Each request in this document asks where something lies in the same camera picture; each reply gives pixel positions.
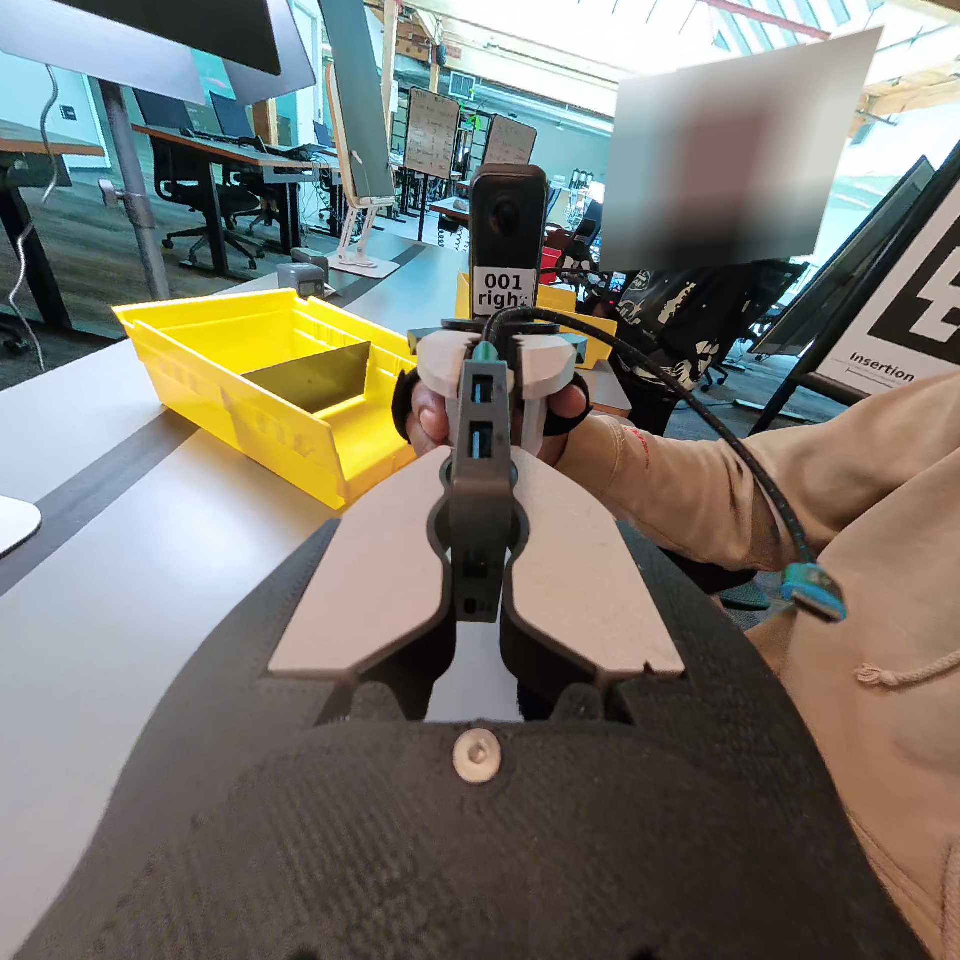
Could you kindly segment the dark grey usb hub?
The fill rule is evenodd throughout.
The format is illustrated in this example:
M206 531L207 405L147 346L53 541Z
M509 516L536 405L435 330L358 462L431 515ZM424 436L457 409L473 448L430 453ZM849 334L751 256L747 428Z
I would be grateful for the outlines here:
M513 525L509 366L479 342L462 365L450 415L448 521L458 622L498 618Z

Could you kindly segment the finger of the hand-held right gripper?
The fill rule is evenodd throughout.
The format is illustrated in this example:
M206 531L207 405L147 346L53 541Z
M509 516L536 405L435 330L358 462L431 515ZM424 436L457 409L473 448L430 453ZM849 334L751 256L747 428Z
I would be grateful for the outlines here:
M418 340L416 368L420 380L441 397L458 397L462 368L482 334L441 328Z
M558 334L516 334L522 400L547 400L571 382L577 358L573 343Z

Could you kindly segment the black bin divider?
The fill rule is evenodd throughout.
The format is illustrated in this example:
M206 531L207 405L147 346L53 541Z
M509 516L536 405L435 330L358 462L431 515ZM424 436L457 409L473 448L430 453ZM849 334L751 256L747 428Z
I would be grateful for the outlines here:
M336 347L266 366L243 375L247 381L311 415L364 397L372 344Z

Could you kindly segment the black office chair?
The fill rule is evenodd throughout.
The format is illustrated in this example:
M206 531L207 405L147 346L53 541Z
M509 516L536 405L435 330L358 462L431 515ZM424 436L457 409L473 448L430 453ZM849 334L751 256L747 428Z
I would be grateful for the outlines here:
M163 237L161 246L174 249L178 238L197 237L181 266L198 268L197 252L208 246L211 252L212 273L231 277L227 247L234 248L246 258L248 269L258 268L258 259L265 257L262 246L245 246L237 232L236 218L259 210L258 197L244 186L230 182L220 183L213 165L199 150L178 146L162 138L150 136L153 156L153 185L159 198L198 212L204 225L174 231Z

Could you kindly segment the white board stand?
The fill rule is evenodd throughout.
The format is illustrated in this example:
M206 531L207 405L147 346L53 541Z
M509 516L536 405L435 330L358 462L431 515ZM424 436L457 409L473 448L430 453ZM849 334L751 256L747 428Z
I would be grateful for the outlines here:
M343 192L346 204L345 216L342 220L342 229L339 245L330 255L331 269L348 273L354 276L373 280L384 280L400 269L400 265L393 260L383 260L371 257L367 253L374 221L380 209L390 210L395 204L395 198L352 198ZM353 244L354 228L358 215L364 213L364 224L357 243Z
M4 558L33 537L42 525L42 512L33 503L0 496L1 542L0 556Z

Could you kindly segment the person's beige hoodie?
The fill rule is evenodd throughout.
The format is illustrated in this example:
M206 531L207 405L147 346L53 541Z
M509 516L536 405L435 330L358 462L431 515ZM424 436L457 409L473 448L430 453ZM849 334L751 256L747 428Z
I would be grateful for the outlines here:
M870 864L935 958L958 958L958 373L759 438L846 619L755 643L810 727Z

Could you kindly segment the black board with wooden edge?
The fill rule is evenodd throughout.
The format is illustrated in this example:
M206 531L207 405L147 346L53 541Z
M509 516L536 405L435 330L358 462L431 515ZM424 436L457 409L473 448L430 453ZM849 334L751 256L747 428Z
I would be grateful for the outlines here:
M342 172L364 206L395 202L380 75L361 1L319 2L332 52L343 132Z

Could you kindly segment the person's right hand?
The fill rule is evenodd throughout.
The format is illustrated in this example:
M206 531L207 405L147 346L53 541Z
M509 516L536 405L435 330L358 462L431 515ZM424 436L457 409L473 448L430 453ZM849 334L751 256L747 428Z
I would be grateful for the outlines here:
M417 457L423 457L439 447L450 446L450 422L445 398L435 393L423 381L414 385L411 412L407 416L406 431ZM575 384L570 384L548 398L550 415L564 421L573 421L586 414L587 397ZM545 436L537 458L548 466L559 462L568 444L569 434Z

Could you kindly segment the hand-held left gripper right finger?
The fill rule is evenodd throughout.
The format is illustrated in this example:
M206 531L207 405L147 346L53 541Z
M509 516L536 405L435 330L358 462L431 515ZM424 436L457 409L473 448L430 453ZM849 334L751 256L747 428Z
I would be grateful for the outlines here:
M519 535L503 583L505 666L522 682L682 676L682 657L613 515L546 463L511 453Z

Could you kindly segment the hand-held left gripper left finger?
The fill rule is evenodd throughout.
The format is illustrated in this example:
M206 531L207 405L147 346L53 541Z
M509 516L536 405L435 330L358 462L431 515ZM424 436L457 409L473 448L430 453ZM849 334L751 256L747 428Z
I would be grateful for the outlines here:
M428 522L451 449L415 459L349 507L271 655L275 677L357 681L450 610L450 570Z

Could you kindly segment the yellow plastic bin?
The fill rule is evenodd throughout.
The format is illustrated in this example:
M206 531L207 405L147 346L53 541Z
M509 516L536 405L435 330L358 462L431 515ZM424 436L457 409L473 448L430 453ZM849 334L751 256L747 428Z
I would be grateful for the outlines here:
M292 289L116 307L159 400L331 509L412 463L391 402L414 359L400 333ZM364 396L308 414L243 376L371 343Z
M469 274L462 271L459 273L457 280L457 294L453 317L457 320L469 320L471 318L471 305ZM609 334L616 334L617 332L618 323L613 319L577 314L575 307L578 306L579 303L573 290L539 284L537 288L536 305L561 313L566 317L581 319ZM613 349L608 344L600 342L594 337L589 337L587 339L585 359L582 363L578 363L577 367L583 370L593 370L597 363L609 360L612 351Z

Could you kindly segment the person's right forearm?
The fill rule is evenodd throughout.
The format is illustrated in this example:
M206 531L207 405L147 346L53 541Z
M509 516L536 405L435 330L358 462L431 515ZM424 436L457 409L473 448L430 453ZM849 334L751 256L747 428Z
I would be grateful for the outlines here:
M724 570L781 570L795 544L726 442L650 435L591 414L556 469L656 546Z

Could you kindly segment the whiteboard on stand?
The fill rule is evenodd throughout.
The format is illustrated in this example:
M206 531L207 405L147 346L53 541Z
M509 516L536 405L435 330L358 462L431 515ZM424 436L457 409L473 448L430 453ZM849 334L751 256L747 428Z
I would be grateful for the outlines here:
M461 104L457 99L413 86L409 90L403 166L448 181Z
M529 165L537 135L534 126L495 114L489 122L482 164Z

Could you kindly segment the white marker sign board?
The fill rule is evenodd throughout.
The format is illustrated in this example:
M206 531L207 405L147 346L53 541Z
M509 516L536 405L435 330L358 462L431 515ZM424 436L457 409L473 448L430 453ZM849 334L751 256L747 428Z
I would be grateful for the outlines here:
M867 222L878 239L825 308L825 322L767 402L750 436L769 429L799 389L852 406L928 378L958 372L959 146L906 205L922 157Z

